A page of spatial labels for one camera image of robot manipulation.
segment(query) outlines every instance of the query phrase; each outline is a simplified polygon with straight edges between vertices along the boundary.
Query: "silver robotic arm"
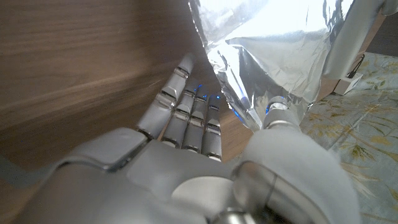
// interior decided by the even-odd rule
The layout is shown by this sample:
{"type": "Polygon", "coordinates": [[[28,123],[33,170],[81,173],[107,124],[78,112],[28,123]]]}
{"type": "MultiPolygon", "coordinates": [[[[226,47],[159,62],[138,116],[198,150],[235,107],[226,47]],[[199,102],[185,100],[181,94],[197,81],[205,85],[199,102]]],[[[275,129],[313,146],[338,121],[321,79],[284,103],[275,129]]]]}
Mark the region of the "silver robotic arm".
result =
{"type": "Polygon", "coordinates": [[[135,130],[60,161],[16,223],[360,223],[348,176],[282,97],[237,168],[222,164],[220,97],[189,78],[192,68],[187,55],[135,130]]]}

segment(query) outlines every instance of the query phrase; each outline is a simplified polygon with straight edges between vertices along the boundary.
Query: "wood grain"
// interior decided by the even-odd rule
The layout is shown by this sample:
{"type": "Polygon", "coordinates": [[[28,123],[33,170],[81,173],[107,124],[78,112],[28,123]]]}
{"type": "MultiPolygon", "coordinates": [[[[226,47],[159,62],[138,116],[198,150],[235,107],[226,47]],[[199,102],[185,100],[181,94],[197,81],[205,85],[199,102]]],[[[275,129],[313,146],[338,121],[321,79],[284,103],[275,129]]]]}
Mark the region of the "wood grain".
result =
{"type": "MultiPolygon", "coordinates": [[[[220,86],[187,0],[0,1],[0,154],[24,170],[51,164],[75,146],[133,128],[187,52],[193,76],[220,86]]],[[[252,132],[225,102],[223,160],[252,132]]],[[[0,180],[0,221],[10,222],[37,186],[0,180]]]]}

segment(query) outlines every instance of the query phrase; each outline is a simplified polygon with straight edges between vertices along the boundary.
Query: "patterned cloth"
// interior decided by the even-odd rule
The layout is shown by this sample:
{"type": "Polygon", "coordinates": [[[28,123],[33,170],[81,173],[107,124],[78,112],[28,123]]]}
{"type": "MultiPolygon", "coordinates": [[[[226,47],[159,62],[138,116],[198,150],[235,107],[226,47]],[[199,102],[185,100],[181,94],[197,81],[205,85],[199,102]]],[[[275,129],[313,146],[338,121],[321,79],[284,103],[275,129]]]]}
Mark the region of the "patterned cloth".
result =
{"type": "Polygon", "coordinates": [[[301,128],[340,155],[363,223],[398,223],[398,58],[366,53],[358,72],[354,90],[314,104],[301,128]]]}

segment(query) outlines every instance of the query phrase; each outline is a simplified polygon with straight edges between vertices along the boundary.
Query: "blue light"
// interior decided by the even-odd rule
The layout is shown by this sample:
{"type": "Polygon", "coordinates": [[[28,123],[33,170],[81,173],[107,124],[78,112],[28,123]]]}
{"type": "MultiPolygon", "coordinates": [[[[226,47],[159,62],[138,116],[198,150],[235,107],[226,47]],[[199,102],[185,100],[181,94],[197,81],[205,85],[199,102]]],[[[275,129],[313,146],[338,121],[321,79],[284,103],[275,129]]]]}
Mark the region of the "blue light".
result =
{"type": "Polygon", "coordinates": [[[232,111],[234,111],[235,115],[239,118],[239,120],[241,122],[243,122],[242,118],[239,116],[238,112],[236,112],[234,109],[232,109],[232,111]]]}

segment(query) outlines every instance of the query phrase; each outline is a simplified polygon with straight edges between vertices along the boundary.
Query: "aluminum foil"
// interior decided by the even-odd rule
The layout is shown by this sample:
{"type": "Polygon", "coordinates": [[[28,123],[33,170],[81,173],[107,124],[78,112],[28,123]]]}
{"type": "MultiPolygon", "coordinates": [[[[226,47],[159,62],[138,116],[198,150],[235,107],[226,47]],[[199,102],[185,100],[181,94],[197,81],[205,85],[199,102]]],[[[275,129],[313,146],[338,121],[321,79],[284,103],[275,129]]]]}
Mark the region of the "aluminum foil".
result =
{"type": "Polygon", "coordinates": [[[322,68],[353,0],[190,0],[229,107],[251,130],[283,96],[297,118],[316,100],[322,68]]]}

